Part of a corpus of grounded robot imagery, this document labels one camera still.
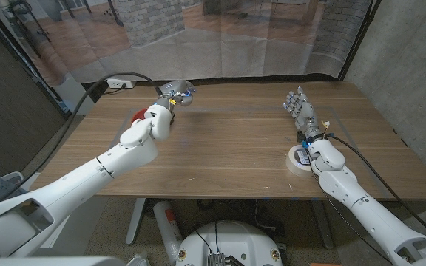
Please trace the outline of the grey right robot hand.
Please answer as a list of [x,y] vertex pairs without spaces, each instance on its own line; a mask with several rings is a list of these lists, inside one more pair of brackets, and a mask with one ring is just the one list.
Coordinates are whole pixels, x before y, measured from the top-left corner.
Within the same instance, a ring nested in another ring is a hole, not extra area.
[[297,88],[296,92],[290,91],[288,93],[283,108],[293,117],[295,126],[307,139],[312,138],[314,140],[322,137],[314,107],[301,86]]

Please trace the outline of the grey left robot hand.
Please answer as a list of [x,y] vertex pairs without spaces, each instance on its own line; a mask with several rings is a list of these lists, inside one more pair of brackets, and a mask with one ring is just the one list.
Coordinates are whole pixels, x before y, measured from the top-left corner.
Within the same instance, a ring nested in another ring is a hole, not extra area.
[[172,111],[175,106],[189,106],[193,101],[195,86],[185,80],[176,80],[165,83],[160,87],[161,95],[156,104],[166,107]]

